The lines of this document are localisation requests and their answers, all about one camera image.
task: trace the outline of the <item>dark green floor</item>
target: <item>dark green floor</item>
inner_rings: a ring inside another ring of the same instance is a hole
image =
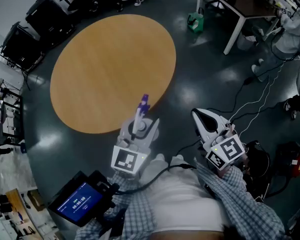
[[[158,21],[168,30],[175,44],[176,68],[172,81],[149,112],[152,118],[160,117],[160,135],[153,143],[153,154],[163,153],[167,158],[175,155],[180,147],[197,140],[190,117],[191,109],[231,109],[242,82],[252,75],[251,65],[270,52],[267,44],[258,45],[246,52],[238,50],[234,45],[229,55],[223,55],[237,16],[221,16],[206,10],[204,32],[194,34],[187,29],[187,18],[188,13],[195,10],[196,2],[197,0],[145,0],[142,6],[133,7],[130,4],[122,12]],[[77,26],[75,34],[93,22],[115,14],[115,11],[109,11],[96,18],[83,20]],[[29,77],[31,91],[24,88],[22,93],[27,153],[38,189],[46,202],[79,170],[86,174],[100,170],[105,175],[110,175],[113,145],[119,134],[118,130],[105,134],[77,132],[64,125],[53,110],[50,100],[51,74],[60,52],[72,37],[48,52],[43,64]],[[299,64],[299,61],[293,61],[283,67],[279,78],[271,87],[266,107],[297,93],[296,74]],[[258,100],[265,85],[266,83],[253,82],[245,86],[238,96],[237,108],[246,102]],[[249,105],[241,113],[255,112],[259,106],[261,103]],[[231,115],[229,113],[223,116],[229,118]],[[237,131],[245,129],[252,118],[253,115],[249,115],[237,121]],[[245,143],[259,140],[273,157],[278,144],[288,141],[300,143],[300,113],[292,122],[281,106],[268,110],[259,115],[242,134],[241,140]],[[183,152],[189,162],[195,154],[195,148]],[[279,180],[274,181],[273,188],[280,188],[280,183]],[[266,203],[286,223],[300,207],[300,177],[293,179],[282,194],[267,199]],[[76,227],[55,215],[53,217],[66,238],[73,239]]]

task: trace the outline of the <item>blue checkered shirt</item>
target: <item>blue checkered shirt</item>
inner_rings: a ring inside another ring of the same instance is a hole
[[[230,222],[247,240],[290,239],[285,236],[284,226],[274,210],[264,203],[256,202],[247,192],[242,172],[232,166],[222,178],[196,160],[198,178],[205,182],[222,202]],[[117,183],[121,191],[139,186],[136,180],[114,175],[110,183]],[[144,191],[133,195],[114,196],[114,209],[105,213],[106,219],[114,218],[119,210],[127,208],[121,240],[145,240],[156,228],[153,210]],[[92,219],[76,232],[75,240],[97,240],[101,225]]]

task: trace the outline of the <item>brown desk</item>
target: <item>brown desk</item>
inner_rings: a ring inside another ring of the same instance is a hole
[[[202,6],[203,0],[197,0],[196,10]],[[236,0],[235,4],[230,5],[228,0],[218,0],[223,5],[227,6],[230,10],[239,16],[238,23],[226,45],[223,53],[227,55],[235,43],[245,21],[253,18],[275,17],[275,10],[266,2],[257,3],[255,0]]]
[[[18,189],[13,189],[11,191],[8,191],[6,194],[6,197],[8,198],[10,204],[12,205],[12,214],[13,218],[11,218],[14,222],[19,222],[21,219],[19,218],[19,215],[17,212],[19,212],[22,216],[22,219],[25,221],[24,224],[17,225],[16,227],[21,231],[21,233],[24,235],[23,229],[26,229],[28,233],[30,233],[30,230],[28,227],[31,227],[35,234],[30,234],[25,236],[24,239],[29,240],[43,240],[43,237],[38,232],[37,228],[31,221],[31,218],[29,217],[27,210],[24,206],[24,203],[22,201],[21,195],[18,191]]]
[[[50,83],[54,111],[79,132],[117,130],[134,116],[143,94],[156,104],[175,65],[174,42],[158,22],[133,14],[104,18],[60,54]]]

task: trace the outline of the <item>blue screen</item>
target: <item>blue screen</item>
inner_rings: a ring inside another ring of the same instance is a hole
[[[77,222],[94,207],[101,198],[102,195],[98,191],[84,182],[57,210]]]

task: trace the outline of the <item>round wooden table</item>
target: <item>round wooden table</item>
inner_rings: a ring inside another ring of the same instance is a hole
[[[60,54],[50,96],[70,128],[100,134],[133,117],[143,94],[153,106],[166,91],[176,65],[167,30],[140,15],[102,19],[77,34]]]

